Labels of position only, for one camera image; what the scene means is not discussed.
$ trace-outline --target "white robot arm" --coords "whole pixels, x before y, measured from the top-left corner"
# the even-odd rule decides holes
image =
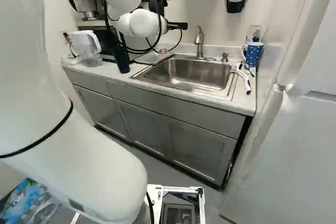
[[[107,1],[120,15],[140,2]],[[0,2],[0,162],[45,184],[98,223],[133,223],[144,208],[144,166],[90,126],[54,84],[44,0]]]
[[[108,14],[114,28],[125,35],[146,38],[159,31],[157,14],[145,9],[136,9],[141,0],[106,0],[109,4]],[[161,34],[167,32],[166,19],[161,18]]]

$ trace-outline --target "blue polka dot mug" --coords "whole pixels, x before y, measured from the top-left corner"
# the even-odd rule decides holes
[[[264,48],[264,43],[261,42],[249,42],[246,45],[241,46],[241,56],[251,68],[258,66],[262,50]]]

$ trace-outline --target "white refrigerator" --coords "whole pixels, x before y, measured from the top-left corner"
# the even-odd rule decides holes
[[[336,223],[336,0],[301,3],[288,43],[269,43],[260,62],[257,113],[220,207],[238,224]]]

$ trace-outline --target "sink basin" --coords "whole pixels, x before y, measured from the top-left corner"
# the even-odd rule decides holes
[[[231,65],[220,61],[207,61],[184,55],[175,55],[170,59],[144,69],[132,78],[179,90],[216,96],[228,96],[234,73]]]

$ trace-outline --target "electrical outlet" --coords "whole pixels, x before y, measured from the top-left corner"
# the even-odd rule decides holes
[[[62,38],[63,38],[63,43],[64,43],[64,45],[67,45],[67,44],[70,44],[70,43],[71,43],[71,40],[70,40],[70,37],[69,37],[68,30],[60,30],[59,33],[60,33],[60,35],[61,35]]]

